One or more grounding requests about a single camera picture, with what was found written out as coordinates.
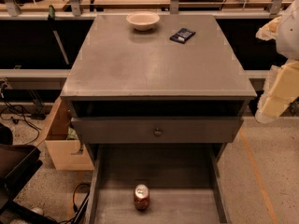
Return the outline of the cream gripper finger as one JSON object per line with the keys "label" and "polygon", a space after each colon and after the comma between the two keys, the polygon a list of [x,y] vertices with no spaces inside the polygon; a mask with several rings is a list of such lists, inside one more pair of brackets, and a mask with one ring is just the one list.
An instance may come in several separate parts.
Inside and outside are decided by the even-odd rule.
{"label": "cream gripper finger", "polygon": [[288,60],[278,67],[272,65],[263,85],[255,118],[268,123],[280,117],[299,97],[299,62]]}

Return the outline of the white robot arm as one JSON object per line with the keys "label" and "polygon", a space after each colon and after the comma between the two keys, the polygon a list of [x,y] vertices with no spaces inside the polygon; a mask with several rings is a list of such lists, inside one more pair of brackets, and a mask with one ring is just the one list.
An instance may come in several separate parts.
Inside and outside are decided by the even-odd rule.
{"label": "white robot arm", "polygon": [[256,120],[267,123],[281,116],[299,97],[299,0],[260,28],[256,37],[274,39],[277,53],[287,58],[280,67],[271,66],[257,104]]}

